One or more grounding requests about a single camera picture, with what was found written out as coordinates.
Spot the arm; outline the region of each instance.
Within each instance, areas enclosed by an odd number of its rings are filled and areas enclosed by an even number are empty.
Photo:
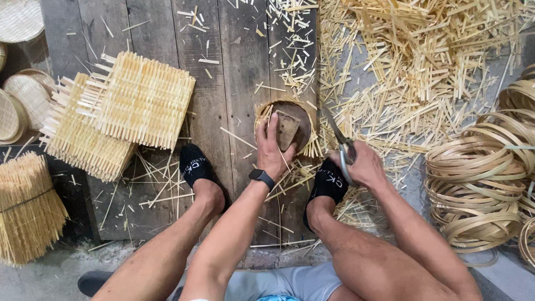
[[[447,241],[433,229],[386,179],[381,158],[362,141],[355,141],[356,162],[348,166],[351,178],[378,200],[392,225],[398,247],[461,299],[481,300],[472,275]],[[339,156],[331,159],[340,164]]]
[[[256,133],[258,168],[265,170],[275,182],[286,169],[285,161],[291,161],[295,153],[292,145],[281,156],[276,141],[277,121],[277,114],[273,114],[267,137],[267,121],[258,126]],[[258,213],[268,193],[264,182],[251,181],[219,219],[193,257],[180,300],[224,299],[227,283],[251,243]]]

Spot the scissor blade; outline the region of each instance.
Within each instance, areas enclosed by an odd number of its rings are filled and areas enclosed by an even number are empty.
[[[334,136],[338,140],[338,143],[340,143],[340,144],[346,143],[346,141],[347,141],[346,136],[344,136],[342,134],[342,132],[340,131],[340,129],[336,125],[336,122],[334,121],[334,118],[331,115],[331,113],[329,112],[329,110],[327,108],[325,108],[325,107],[322,107],[322,112],[323,112],[323,115],[325,115],[325,117],[327,117],[327,120],[329,121],[329,124],[331,125],[331,127],[332,127],[332,129],[334,131]]]

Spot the hand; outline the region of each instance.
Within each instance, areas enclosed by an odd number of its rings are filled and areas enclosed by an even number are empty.
[[[383,161],[365,142],[355,140],[353,145],[357,152],[357,160],[347,166],[351,179],[367,189],[377,189],[388,183],[383,169]],[[329,155],[331,160],[340,167],[340,153]]]
[[[279,116],[277,113],[271,115],[271,121],[267,128],[268,120],[264,120],[258,125],[256,129],[256,145],[258,146],[258,162],[256,165],[259,169],[264,170],[273,181],[277,182],[280,176],[288,169],[286,164],[290,164],[295,154],[296,143],[292,143],[290,147],[281,155],[279,146],[277,145],[277,123]]]

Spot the watch face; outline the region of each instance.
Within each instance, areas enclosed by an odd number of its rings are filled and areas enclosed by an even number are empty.
[[[259,179],[260,178],[260,175],[263,173],[264,171],[261,170],[261,169],[253,169],[253,171],[251,171],[251,173],[249,174],[249,178],[250,179]]]

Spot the scissors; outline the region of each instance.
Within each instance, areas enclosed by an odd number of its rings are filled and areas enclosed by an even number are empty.
[[[340,169],[342,170],[343,177],[346,179],[347,183],[353,187],[358,187],[358,184],[353,182],[349,172],[347,171],[347,165],[353,165],[357,159],[357,152],[353,146],[353,139],[346,138],[334,121],[333,116],[326,107],[322,107],[322,112],[329,124],[331,125],[334,135],[338,140],[338,148],[340,150]]]

